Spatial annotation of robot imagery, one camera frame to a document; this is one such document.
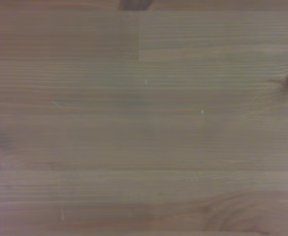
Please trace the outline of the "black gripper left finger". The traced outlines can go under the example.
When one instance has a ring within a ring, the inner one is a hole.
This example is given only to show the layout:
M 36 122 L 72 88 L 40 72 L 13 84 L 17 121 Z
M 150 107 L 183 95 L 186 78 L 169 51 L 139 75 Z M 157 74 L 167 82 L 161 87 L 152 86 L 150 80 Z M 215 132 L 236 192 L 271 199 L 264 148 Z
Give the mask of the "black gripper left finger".
M 133 0 L 119 0 L 119 10 L 135 10 L 135 2 Z

